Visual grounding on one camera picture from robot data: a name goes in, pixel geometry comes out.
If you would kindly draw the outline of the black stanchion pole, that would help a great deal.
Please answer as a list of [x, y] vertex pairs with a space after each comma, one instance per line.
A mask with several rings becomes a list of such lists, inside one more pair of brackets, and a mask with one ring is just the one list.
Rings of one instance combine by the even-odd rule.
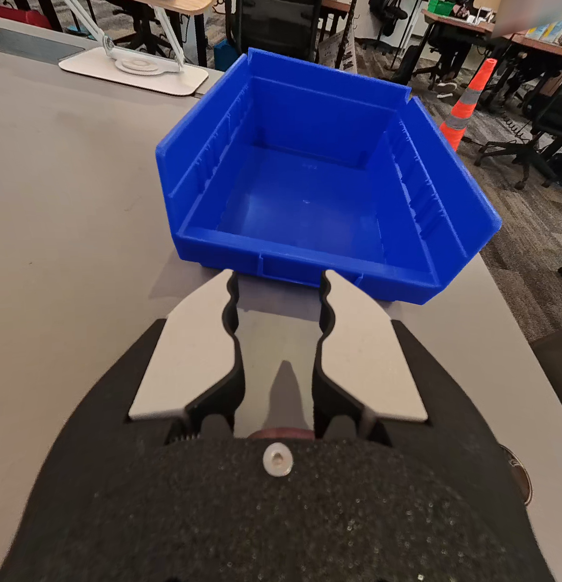
[[344, 30], [343, 30], [342, 40], [341, 40], [340, 45], [339, 45], [338, 50], [337, 50], [337, 55], [336, 55], [336, 60], [335, 60], [335, 69], [336, 70], [340, 69], [340, 66], [341, 66], [343, 58], [344, 58], [346, 47], [347, 47], [347, 44], [349, 41], [349, 34], [350, 34], [351, 26], [353, 23], [356, 4], [357, 4], [356, 0], [353, 0], [350, 2], [350, 8], [349, 8], [349, 11], [347, 14], [346, 23], [345, 23]]

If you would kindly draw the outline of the brown wooden table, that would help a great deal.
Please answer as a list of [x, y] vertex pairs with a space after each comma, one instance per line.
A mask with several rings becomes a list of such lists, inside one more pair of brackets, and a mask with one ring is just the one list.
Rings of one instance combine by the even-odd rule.
[[[462, 30], [471, 31], [478, 35], [479, 37], [481, 37], [483, 39], [484, 44], [490, 43], [492, 42], [493, 39], [497, 38], [496, 36], [493, 36], [493, 28], [495, 25], [491, 23], [480, 23], [479, 25], [475, 25], [459, 18], [438, 15], [428, 11], [427, 9], [422, 9], [421, 14], [424, 15], [425, 22], [429, 26], [438, 23], [450, 25], [455, 28], [460, 28]], [[542, 52], [562, 57], [561, 45], [557, 43], [545, 42], [543, 40], [531, 38], [529, 36], [526, 36], [524, 31], [512, 34], [504, 34], [501, 38], [506, 40], [507, 42], [515, 42], [516, 44], [523, 47], [536, 49]]]

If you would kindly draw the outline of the round metal object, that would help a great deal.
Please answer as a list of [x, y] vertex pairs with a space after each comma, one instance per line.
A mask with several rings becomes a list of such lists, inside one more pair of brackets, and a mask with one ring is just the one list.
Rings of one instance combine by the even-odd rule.
[[534, 493], [530, 475], [521, 460], [508, 447], [502, 444], [500, 447], [509, 463], [511, 475], [516, 481], [523, 503], [527, 507], [530, 505]]

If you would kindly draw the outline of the red bag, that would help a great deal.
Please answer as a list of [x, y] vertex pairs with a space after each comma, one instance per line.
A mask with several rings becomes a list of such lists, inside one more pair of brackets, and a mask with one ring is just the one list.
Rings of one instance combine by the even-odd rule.
[[38, 11], [25, 11], [0, 5], [0, 18], [10, 20], [12, 22], [32, 25], [34, 27], [43, 28], [45, 30], [52, 29], [49, 20]]

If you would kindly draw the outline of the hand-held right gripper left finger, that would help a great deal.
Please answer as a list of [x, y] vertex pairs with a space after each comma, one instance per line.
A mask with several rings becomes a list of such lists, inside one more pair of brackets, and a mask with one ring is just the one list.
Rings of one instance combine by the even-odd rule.
[[224, 269], [169, 313], [136, 392], [131, 421], [178, 419], [199, 433], [208, 416], [234, 430], [245, 393], [237, 273]]

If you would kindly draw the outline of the blue storage box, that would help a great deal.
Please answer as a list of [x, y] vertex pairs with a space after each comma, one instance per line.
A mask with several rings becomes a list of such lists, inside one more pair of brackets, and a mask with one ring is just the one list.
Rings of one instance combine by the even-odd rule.
[[227, 39], [213, 46], [214, 69], [226, 72], [239, 57], [236, 49], [229, 44]]

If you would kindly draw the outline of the blue plastic bin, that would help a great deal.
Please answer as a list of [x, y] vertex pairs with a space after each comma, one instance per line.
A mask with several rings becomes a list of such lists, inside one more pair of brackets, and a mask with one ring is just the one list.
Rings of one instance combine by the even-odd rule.
[[157, 145], [179, 257], [423, 305], [502, 218], [408, 86], [251, 48]]

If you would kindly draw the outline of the white adjustable stand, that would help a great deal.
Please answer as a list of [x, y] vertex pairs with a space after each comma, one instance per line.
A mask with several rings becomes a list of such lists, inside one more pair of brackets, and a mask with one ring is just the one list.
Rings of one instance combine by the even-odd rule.
[[193, 95], [208, 79], [205, 69], [186, 63], [182, 46], [160, 1], [147, 1], [154, 10], [171, 47], [174, 59], [145, 54], [119, 47], [82, 7], [79, 1], [65, 1], [99, 46], [59, 62], [59, 68], [70, 73], [124, 84], [138, 89], [160, 92], [175, 97]]

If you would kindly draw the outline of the orange traffic cone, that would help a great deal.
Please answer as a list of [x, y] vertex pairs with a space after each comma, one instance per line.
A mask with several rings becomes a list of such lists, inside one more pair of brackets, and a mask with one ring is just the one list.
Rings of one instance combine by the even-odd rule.
[[454, 151], [457, 150], [466, 132], [468, 122], [478, 104], [481, 93], [493, 75], [496, 65], [497, 60], [492, 58], [488, 58], [482, 63], [468, 87], [453, 105], [450, 115], [439, 127], [441, 134], [447, 139]]

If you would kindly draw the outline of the printed floor sign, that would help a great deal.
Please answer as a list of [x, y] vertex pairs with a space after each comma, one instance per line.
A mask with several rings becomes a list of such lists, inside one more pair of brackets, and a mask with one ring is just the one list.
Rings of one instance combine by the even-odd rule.
[[[329, 68], [335, 68], [337, 53], [342, 39], [343, 32], [339, 32], [318, 44], [319, 64]], [[347, 37], [339, 69], [355, 75], [358, 74], [353, 29], [350, 30]]]

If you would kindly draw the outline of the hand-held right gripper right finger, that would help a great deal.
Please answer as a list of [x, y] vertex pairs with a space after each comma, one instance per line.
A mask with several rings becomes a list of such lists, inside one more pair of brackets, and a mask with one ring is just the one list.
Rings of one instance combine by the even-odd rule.
[[319, 292], [315, 438], [395, 440], [395, 431], [428, 429], [428, 412], [397, 333], [404, 326], [334, 270], [322, 272]]

